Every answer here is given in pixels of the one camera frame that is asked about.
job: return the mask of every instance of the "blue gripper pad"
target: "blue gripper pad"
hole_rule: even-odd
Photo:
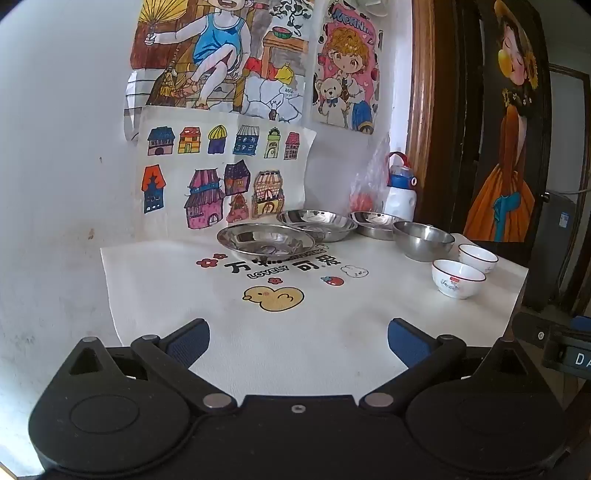
[[[575,317],[570,321],[570,327],[573,330],[581,330],[582,332],[591,332],[591,318],[582,315]]]
[[[390,350],[409,368],[425,360],[436,344],[434,338],[402,319],[394,319],[388,325]]]
[[[189,368],[206,352],[207,347],[209,347],[209,325],[204,321],[171,342],[166,349],[166,354],[185,368]]]

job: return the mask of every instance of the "orange dress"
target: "orange dress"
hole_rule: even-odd
[[[507,107],[507,112],[501,123],[501,139],[499,142],[499,163],[493,168],[484,185],[480,189],[474,204],[468,213],[464,236],[470,240],[488,241],[495,240],[496,222],[493,205],[502,195],[503,168],[507,162],[511,162],[513,170],[511,173],[509,194],[519,190],[521,194],[521,203],[516,210],[508,212],[505,220],[504,242],[524,242],[525,234],[530,225],[531,213],[534,208],[534,196],[530,188],[521,181],[519,188],[519,172],[517,170],[525,162],[525,145],[521,149],[519,159],[517,156],[517,146],[519,137],[519,113],[514,105]]]

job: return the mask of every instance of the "curly orange hair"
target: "curly orange hair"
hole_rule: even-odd
[[[369,48],[355,30],[335,28],[331,32],[326,48],[341,55],[359,55],[363,61],[363,68],[368,65]]]

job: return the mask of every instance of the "blue tank top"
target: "blue tank top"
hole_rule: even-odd
[[[240,42],[240,30],[244,25],[244,19],[238,18],[236,25],[230,28],[218,28],[213,22],[214,14],[207,15],[207,28],[201,34],[193,51],[193,61],[199,65],[203,60],[209,57],[213,52],[220,49],[221,46],[230,44],[236,48],[236,62],[240,62],[242,55],[242,44]],[[228,65],[228,70],[232,70],[235,65]]]

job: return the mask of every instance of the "stainless steel bowl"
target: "stainless steel bowl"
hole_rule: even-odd
[[[404,254],[417,262],[432,262],[446,258],[456,239],[431,225],[396,222],[394,239]]]
[[[349,217],[322,210],[289,210],[279,213],[277,220],[303,230],[317,242],[338,242],[357,228]]]
[[[392,228],[401,219],[376,212],[352,212],[351,218],[357,223],[357,232],[376,240],[394,240]]]
[[[217,241],[251,260],[279,260],[314,248],[307,233],[285,225],[241,223],[220,230]]]

